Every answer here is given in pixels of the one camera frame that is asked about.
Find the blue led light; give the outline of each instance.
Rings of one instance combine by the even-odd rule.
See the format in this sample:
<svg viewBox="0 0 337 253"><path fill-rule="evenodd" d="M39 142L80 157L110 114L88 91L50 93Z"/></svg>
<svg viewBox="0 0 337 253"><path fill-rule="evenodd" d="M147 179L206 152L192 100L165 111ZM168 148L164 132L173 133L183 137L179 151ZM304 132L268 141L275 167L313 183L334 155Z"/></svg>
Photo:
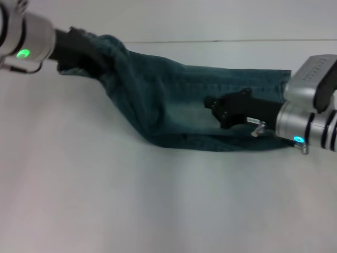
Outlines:
<svg viewBox="0 0 337 253"><path fill-rule="evenodd" d="M295 136L294 141L297 141L299 143L304 143L304 139L302 137L299 137L299 136Z"/></svg>

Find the cable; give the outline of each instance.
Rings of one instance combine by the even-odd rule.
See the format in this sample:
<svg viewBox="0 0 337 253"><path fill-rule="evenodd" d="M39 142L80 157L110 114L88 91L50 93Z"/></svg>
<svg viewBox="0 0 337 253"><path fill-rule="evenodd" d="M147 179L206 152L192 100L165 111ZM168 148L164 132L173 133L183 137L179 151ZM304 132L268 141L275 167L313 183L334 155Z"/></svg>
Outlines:
<svg viewBox="0 0 337 253"><path fill-rule="evenodd" d="M22 73L22 74L35 74L42 69L42 65L43 65L43 63L41 62L39 67L36 70L33 70L33 71L28 71L28 70L25 70L25 69L21 69L19 67L14 67L14 66L8 66L8 68L6 68L6 69L8 69L9 71L12 71L12 72L17 72L17 73Z"/></svg>

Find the denim pants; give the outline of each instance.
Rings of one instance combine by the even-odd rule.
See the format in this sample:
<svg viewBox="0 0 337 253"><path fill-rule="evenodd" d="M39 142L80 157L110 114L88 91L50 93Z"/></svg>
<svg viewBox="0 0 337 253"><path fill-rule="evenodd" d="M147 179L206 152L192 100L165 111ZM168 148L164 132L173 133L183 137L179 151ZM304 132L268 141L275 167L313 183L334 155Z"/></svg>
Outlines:
<svg viewBox="0 0 337 253"><path fill-rule="evenodd" d="M114 62L111 71L98 78L106 94L152 144L204 151L262 151L285 146L272 133L252 137L252 126L221 129L211 110L204 108L203 100L251 88L255 98L283 102L290 71L186 66L130 52L109 35L85 35ZM60 73L91 77L81 69Z"/></svg>

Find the white backdrop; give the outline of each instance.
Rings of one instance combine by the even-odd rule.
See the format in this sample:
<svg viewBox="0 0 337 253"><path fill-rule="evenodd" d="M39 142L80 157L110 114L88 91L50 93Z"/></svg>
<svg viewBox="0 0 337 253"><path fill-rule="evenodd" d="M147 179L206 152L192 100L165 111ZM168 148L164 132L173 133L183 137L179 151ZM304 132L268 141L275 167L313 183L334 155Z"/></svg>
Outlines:
<svg viewBox="0 0 337 253"><path fill-rule="evenodd" d="M277 13L274 17L285 10L292 13L295 5L258 3L266 13ZM151 6L168 14L164 11L168 4L179 10L176 18L161 17L170 31L164 32L163 23L154 28L144 21L158 18ZM227 32L217 30L207 17L213 17L208 12L213 8L222 18L221 3L208 1L200 12L189 9L191 23L193 18L203 20L204 28L198 32L190 21L180 19L181 24L175 24L184 17L179 2L139 2L139 9L128 7L127 1L106 5L121 17L110 30L104 26L114 23L114 16L103 4L36 0L31 9L49 13L56 26L83 23L93 32L120 35L126 41L211 41L229 34L240 40L243 37L231 33L235 26L247 28L255 20L225 8L227 14L247 19L240 26L234 22L225 27ZM327 2L321 11L329 13L333 5ZM240 10L250 13L246 7ZM143 18L137 25L144 33L121 22L132 20L135 13ZM268 20L269 30L265 22L263 29L247 28L242 34L296 38L293 35L300 30L293 22L273 37L273 22L287 26L281 19ZM333 38L333 30L323 34L329 16L316 20L321 33L312 37ZM308 24L303 32L310 29L309 22L310 18L302 23ZM294 71L310 55L337 54L334 41L131 43L127 47L184 64ZM54 63L47 62L31 77L0 72L0 80L0 252L337 251L335 153L312 148L304 157L294 149L260 153L162 149L133 130L98 82L59 76Z"/></svg>

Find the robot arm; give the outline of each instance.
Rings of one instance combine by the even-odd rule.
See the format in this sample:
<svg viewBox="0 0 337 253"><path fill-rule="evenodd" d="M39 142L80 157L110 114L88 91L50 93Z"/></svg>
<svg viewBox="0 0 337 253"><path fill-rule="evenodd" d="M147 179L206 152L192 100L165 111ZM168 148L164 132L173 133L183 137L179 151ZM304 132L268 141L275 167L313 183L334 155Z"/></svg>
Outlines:
<svg viewBox="0 0 337 253"><path fill-rule="evenodd" d="M15 57L38 63L54 60L61 66L85 69L95 77L109 69L109 60L78 30L71 29L67 33L54 29L46 18L27 12L27 5L27 0L0 0L2 68L21 73L37 72L4 64L5 57Z"/></svg>
<svg viewBox="0 0 337 253"><path fill-rule="evenodd" d="M308 145L337 151L337 113L333 93L337 89L337 55L310 57L287 84L284 104L255 99L245 89L222 98L206 98L221 127L256 125L254 137L266 129L293 141L308 154Z"/></svg>

